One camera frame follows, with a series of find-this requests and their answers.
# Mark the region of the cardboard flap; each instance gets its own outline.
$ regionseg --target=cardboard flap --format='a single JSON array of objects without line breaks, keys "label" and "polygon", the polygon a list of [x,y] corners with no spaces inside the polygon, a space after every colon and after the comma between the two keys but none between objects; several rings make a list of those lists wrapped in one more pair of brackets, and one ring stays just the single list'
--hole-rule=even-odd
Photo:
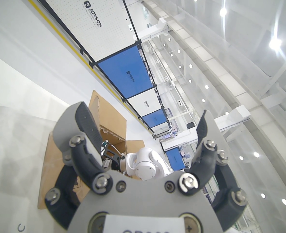
[{"label": "cardboard flap", "polygon": [[98,130],[100,131],[100,115],[99,115],[99,97],[97,95],[95,95],[93,101],[90,101],[89,104],[89,110],[93,116],[94,122],[98,128]]},{"label": "cardboard flap", "polygon": [[125,140],[127,121],[109,102],[102,98],[96,91],[92,92],[92,97],[89,103],[89,109],[93,105],[93,101],[98,98],[98,113],[100,127],[105,128],[115,135]]}]

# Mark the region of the pegboard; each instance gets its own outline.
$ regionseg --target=pegboard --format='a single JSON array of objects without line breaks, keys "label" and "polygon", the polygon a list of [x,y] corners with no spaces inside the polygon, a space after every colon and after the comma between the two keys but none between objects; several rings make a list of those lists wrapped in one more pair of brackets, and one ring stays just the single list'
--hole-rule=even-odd
[{"label": "pegboard", "polygon": [[134,43],[118,0],[46,0],[98,61]]}]

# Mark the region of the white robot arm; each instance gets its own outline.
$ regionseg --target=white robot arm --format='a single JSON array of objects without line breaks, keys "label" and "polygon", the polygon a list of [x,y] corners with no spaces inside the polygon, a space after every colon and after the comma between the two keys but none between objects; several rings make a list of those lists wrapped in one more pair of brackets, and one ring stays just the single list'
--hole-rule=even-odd
[{"label": "white robot arm", "polygon": [[120,168],[127,175],[136,175],[144,181],[163,178],[173,173],[173,169],[164,159],[147,147],[141,148],[137,153],[127,154],[121,159]]}]

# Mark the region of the white wall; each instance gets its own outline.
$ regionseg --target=white wall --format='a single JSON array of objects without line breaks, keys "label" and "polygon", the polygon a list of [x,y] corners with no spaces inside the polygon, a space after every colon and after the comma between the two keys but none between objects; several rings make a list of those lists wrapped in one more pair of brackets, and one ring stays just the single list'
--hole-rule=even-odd
[{"label": "white wall", "polygon": [[59,228],[37,200],[48,134],[67,107],[0,59],[0,232]]}]

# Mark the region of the circular metal mount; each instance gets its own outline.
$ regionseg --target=circular metal mount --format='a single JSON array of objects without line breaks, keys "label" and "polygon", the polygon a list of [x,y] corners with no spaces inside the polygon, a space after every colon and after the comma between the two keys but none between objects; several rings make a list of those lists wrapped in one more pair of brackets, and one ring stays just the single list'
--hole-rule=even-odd
[{"label": "circular metal mount", "polygon": [[88,225],[88,233],[103,233],[107,213],[100,212],[94,215]]},{"label": "circular metal mount", "polygon": [[46,193],[45,199],[50,202],[50,205],[54,205],[56,202],[59,201],[60,196],[60,190],[58,188],[52,188]]},{"label": "circular metal mount", "polygon": [[184,218],[185,232],[187,233],[201,233],[202,226],[196,216],[190,213],[184,213],[180,217]]},{"label": "circular metal mount", "polygon": [[224,150],[217,150],[216,163],[221,165],[221,166],[224,166],[224,165],[228,164],[228,162],[229,162],[229,158],[226,155],[225,151]]},{"label": "circular metal mount", "polygon": [[84,140],[84,136],[76,135],[70,139],[69,145],[71,148],[74,148],[76,147],[76,145],[78,145],[83,140]]},{"label": "circular metal mount", "polygon": [[198,180],[196,177],[190,173],[183,173],[179,178],[179,186],[184,193],[193,188],[197,189],[199,187]]},{"label": "circular metal mount", "polygon": [[207,140],[207,141],[204,141],[204,146],[205,146],[208,150],[214,151],[214,150],[215,150],[215,147],[216,147],[216,143],[215,143],[214,141]]},{"label": "circular metal mount", "polygon": [[231,192],[231,197],[233,201],[239,206],[247,205],[247,197],[244,190],[239,190],[237,192]]},{"label": "circular metal mount", "polygon": [[117,192],[119,193],[122,193],[125,191],[127,185],[124,181],[119,181],[117,184],[116,184],[116,190]]},{"label": "circular metal mount", "polygon": [[175,185],[171,181],[167,181],[164,184],[164,188],[165,188],[166,192],[168,192],[168,193],[173,193],[175,191]]},{"label": "circular metal mount", "polygon": [[98,174],[92,182],[92,190],[97,194],[104,194],[108,185],[110,175],[107,173]]}]

